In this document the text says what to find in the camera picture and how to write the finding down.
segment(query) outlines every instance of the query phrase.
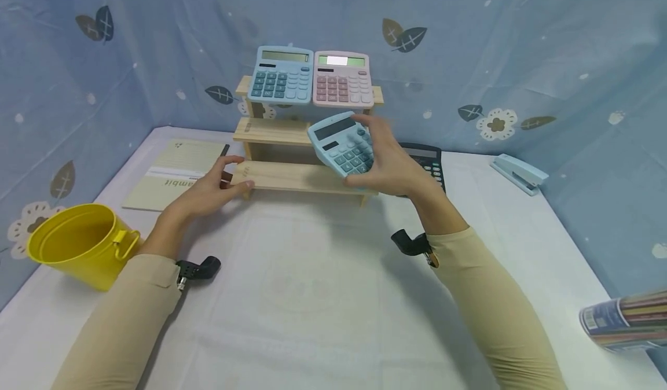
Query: black calculator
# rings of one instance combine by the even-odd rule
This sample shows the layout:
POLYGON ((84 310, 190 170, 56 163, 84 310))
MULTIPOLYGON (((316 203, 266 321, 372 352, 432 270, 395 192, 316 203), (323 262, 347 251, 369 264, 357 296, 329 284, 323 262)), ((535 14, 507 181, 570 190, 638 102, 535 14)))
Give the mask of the black calculator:
POLYGON ((445 181, 442 176, 442 169, 440 168, 440 157, 442 150, 432 145, 416 144, 416 143, 399 143, 405 153, 412 157, 424 170, 429 172, 433 178, 442 186, 443 192, 445 189, 445 181))

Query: notebook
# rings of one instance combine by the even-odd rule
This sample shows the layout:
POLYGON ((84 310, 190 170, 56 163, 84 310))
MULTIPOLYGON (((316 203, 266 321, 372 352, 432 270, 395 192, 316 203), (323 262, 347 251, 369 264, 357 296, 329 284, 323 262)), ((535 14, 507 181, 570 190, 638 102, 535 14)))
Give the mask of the notebook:
POLYGON ((206 174, 229 144, 171 139, 143 178, 123 202, 123 207, 162 211, 206 174))

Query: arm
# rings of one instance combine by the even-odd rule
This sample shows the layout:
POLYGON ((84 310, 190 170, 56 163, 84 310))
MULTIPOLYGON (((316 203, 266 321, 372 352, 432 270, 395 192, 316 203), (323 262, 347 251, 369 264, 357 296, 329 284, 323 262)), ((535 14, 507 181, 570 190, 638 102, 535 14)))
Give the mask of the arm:
POLYGON ((540 320, 512 276, 468 226, 440 186, 409 157, 380 118, 357 115, 373 139, 375 163, 346 183, 405 194, 424 225, 447 286, 468 329, 504 389, 565 389, 540 320))
POLYGON ((134 390, 155 341, 181 292, 175 264, 185 230, 197 216, 211 214, 252 188, 245 182, 220 189, 227 163, 221 157, 210 172, 158 217, 139 253, 93 310, 58 372, 52 390, 134 390))

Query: white tablecloth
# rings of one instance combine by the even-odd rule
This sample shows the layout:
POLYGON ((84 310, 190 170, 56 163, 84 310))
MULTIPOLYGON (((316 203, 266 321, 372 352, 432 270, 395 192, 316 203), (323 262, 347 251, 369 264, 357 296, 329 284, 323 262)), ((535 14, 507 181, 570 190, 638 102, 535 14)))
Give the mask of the white tablecloth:
MULTIPOLYGON (((148 235, 157 213, 120 203, 174 137, 232 143, 229 133, 157 128, 97 201, 148 235)), ((229 154, 242 154, 232 144, 229 154)), ((611 354, 585 336, 583 306, 609 298, 543 196, 488 166, 444 153, 449 197, 521 285, 570 389, 667 389, 643 352, 611 354)), ((145 389, 489 389, 495 385, 447 290, 390 236, 422 232, 408 200, 381 194, 254 192, 200 220, 184 257, 222 261, 181 300, 145 389)), ((100 294, 40 267, 0 312, 3 389, 48 389, 100 294)))

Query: calculator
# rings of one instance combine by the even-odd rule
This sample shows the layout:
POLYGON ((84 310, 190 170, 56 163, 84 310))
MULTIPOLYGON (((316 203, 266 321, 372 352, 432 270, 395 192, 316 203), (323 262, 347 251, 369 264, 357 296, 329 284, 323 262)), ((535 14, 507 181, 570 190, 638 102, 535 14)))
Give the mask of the calculator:
POLYGON ((373 108, 369 58, 351 51, 315 52, 313 104, 330 108, 373 108))
POLYGON ((247 99, 252 102, 302 105, 313 91, 312 50, 260 46, 247 99))
POLYGON ((440 168, 440 158, 442 150, 432 145, 416 144, 416 143, 399 143, 405 153, 412 157, 420 166, 424 168, 445 190, 445 182, 442 176, 442 169, 440 168))
POLYGON ((373 141, 368 130, 347 111, 325 118, 308 128, 317 158, 341 178, 362 174, 373 166, 373 141))

